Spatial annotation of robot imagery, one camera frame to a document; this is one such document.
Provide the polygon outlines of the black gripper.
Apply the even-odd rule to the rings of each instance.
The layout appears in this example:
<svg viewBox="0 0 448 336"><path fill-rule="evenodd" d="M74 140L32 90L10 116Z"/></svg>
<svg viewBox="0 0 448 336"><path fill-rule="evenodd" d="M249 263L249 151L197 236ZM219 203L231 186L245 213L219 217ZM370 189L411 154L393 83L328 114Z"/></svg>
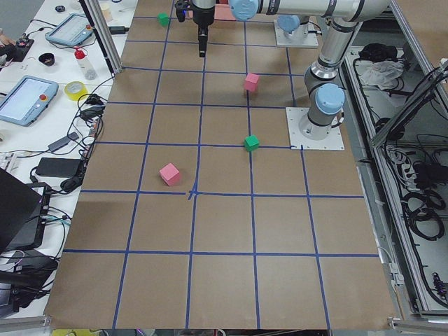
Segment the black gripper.
<svg viewBox="0 0 448 336"><path fill-rule="evenodd" d="M209 25L214 22L214 1L206 0L185 0L175 3L176 16L179 22L186 20L186 12L192 11L194 23L197 25L206 25L198 27L199 56L204 57L207 54Z"/></svg>

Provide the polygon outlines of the green cube near arm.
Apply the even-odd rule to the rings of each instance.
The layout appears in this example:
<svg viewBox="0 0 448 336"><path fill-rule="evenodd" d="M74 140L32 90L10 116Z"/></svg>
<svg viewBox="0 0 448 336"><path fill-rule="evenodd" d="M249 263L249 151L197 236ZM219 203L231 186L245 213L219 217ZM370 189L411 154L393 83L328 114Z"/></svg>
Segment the green cube near arm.
<svg viewBox="0 0 448 336"><path fill-rule="evenodd" d="M256 135L252 134L244 139L244 147L246 151L252 152L258 149L260 145L259 139Z"/></svg>

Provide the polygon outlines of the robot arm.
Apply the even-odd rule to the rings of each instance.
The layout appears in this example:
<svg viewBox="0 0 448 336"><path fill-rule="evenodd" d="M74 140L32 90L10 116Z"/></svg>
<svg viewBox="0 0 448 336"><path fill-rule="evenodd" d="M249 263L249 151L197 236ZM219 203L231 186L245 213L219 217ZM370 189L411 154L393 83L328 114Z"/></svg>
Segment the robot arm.
<svg viewBox="0 0 448 336"><path fill-rule="evenodd" d="M308 34L309 16L280 15L277 24L286 38L303 37Z"/></svg>
<svg viewBox="0 0 448 336"><path fill-rule="evenodd" d="M333 83L348 48L362 23L381 14L389 1L229 1L232 16L239 21L253 16L299 15L330 18L331 25L315 62L308 68L304 82L310 107L299 122L299 130L308 139L322 140L342 110L345 95Z"/></svg>

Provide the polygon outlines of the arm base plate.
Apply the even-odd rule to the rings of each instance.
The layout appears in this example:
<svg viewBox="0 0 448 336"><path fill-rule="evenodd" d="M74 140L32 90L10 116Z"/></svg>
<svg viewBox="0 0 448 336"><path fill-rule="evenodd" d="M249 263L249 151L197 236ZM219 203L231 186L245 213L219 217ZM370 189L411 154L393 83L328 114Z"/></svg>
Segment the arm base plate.
<svg viewBox="0 0 448 336"><path fill-rule="evenodd" d="M308 108L287 107L286 121L292 150L343 151L344 142L340 127L334 127L335 116L327 126L316 126L308 119Z"/></svg>
<svg viewBox="0 0 448 336"><path fill-rule="evenodd" d="M276 36L276 45L287 48L317 49L319 42L314 28L315 26L308 22L307 24L299 26L295 31L289 34L280 28L278 22L275 21L274 31Z"/></svg>

